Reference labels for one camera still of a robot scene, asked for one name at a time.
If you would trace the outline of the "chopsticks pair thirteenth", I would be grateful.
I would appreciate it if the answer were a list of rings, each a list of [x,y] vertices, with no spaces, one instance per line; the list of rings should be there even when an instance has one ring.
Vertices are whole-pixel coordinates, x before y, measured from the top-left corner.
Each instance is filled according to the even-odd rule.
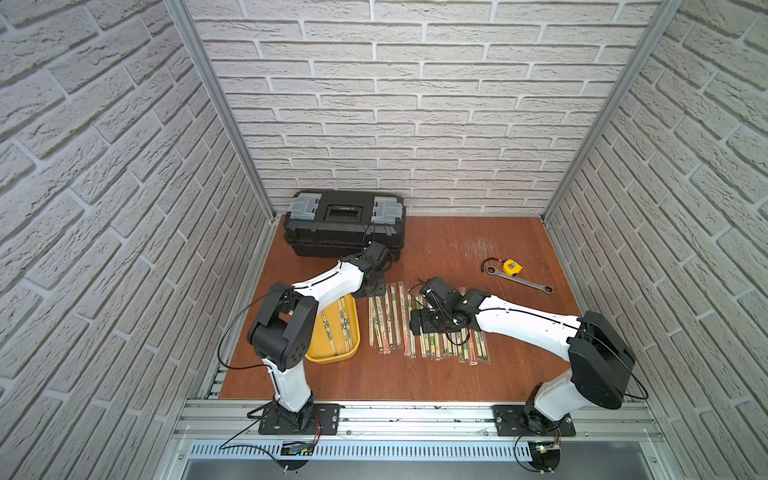
[[[389,347],[387,329],[386,329],[386,318],[384,316],[384,309],[383,309],[383,305],[380,297],[375,298],[375,308],[376,308],[376,326],[379,331],[378,336],[381,343],[381,351],[384,354],[389,354],[390,347]]]

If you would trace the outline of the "chopsticks pair fourteenth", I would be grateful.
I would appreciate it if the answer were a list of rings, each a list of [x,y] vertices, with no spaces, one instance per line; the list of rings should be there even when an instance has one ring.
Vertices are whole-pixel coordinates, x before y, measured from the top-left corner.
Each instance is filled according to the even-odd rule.
[[[377,346],[377,335],[375,333],[375,306],[373,297],[368,299],[368,340],[371,347]]]

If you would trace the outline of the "chopsticks pair twelfth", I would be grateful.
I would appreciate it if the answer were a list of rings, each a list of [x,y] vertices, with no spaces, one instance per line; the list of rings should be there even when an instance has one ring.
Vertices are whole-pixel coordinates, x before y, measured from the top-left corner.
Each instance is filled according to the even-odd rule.
[[[390,300],[388,291],[385,285],[385,293],[384,293],[384,313],[385,313],[385,319],[386,319],[386,327],[387,327],[387,335],[388,335],[388,345],[390,352],[394,351],[396,347],[396,339],[395,339],[395,332],[393,327],[393,321],[392,321],[392,311],[390,306]]]

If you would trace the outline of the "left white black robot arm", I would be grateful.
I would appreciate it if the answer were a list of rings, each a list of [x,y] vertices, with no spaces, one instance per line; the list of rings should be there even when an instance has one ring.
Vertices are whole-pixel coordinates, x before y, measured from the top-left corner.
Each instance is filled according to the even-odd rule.
[[[292,430],[303,431],[313,421],[314,397],[304,357],[317,315],[348,294],[370,295],[383,282],[390,263],[389,255],[379,261],[344,259],[304,282],[278,282],[265,296],[248,331],[248,343],[268,369],[278,418]]]

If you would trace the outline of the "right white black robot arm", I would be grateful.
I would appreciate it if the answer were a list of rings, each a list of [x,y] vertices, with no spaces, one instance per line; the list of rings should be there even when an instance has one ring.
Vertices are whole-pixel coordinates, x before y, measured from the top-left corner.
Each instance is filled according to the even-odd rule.
[[[519,415],[524,431],[545,435],[571,412],[594,405],[618,410],[635,364],[634,354],[604,316],[548,313],[478,290],[423,288],[427,304],[411,311],[409,328],[422,334],[463,329],[510,337],[543,349],[569,364],[556,378],[538,384]]]

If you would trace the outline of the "black plastic toolbox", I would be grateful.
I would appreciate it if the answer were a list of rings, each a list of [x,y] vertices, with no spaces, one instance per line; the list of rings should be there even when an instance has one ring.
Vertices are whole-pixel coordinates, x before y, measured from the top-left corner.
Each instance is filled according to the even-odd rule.
[[[334,258],[375,241],[397,261],[405,244],[406,207],[394,193],[302,190],[290,201],[284,239],[298,256]]]

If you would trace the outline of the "silver metal wrench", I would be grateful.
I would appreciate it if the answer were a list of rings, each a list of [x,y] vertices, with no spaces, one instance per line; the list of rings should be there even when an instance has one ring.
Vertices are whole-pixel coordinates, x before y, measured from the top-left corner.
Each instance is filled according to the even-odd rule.
[[[518,284],[521,284],[521,285],[524,285],[524,286],[527,286],[527,287],[530,287],[530,288],[533,288],[533,289],[536,289],[536,290],[539,290],[539,291],[543,291],[543,292],[545,292],[547,294],[553,294],[554,293],[554,288],[552,286],[550,286],[550,285],[538,284],[538,283],[535,283],[535,282],[532,282],[532,281],[529,281],[529,280],[526,280],[526,279],[522,279],[519,276],[509,275],[507,273],[504,273],[501,270],[498,270],[496,267],[493,267],[493,266],[485,267],[484,268],[484,272],[487,275],[496,276],[496,277],[499,277],[499,278],[502,278],[502,279],[505,279],[505,280],[509,280],[509,281],[512,281],[512,282],[515,282],[515,283],[518,283]]]

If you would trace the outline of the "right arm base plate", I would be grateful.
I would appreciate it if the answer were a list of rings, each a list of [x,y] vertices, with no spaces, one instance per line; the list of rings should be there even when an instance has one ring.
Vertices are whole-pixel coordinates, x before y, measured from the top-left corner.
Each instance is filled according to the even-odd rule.
[[[575,437],[576,431],[569,414],[560,420],[550,420],[532,406],[523,404],[496,404],[491,407],[494,425],[499,437],[554,436]]]

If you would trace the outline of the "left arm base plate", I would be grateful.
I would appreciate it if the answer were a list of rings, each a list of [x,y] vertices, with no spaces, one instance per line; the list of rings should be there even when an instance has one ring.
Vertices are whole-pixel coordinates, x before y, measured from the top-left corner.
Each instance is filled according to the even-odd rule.
[[[265,409],[259,422],[260,435],[316,435],[337,434],[341,405],[337,403],[312,403],[299,412],[291,412],[272,403]]]

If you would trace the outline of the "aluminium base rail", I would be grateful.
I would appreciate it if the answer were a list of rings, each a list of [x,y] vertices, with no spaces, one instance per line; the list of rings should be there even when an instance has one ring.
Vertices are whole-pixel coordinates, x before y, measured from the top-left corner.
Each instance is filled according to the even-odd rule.
[[[649,451],[665,440],[647,406],[584,407],[542,436],[515,425],[516,409],[487,402],[333,401],[292,433],[258,401],[189,400],[171,437],[189,458],[285,456],[289,442],[313,443],[312,460],[527,461],[533,449],[558,443],[637,443]]]

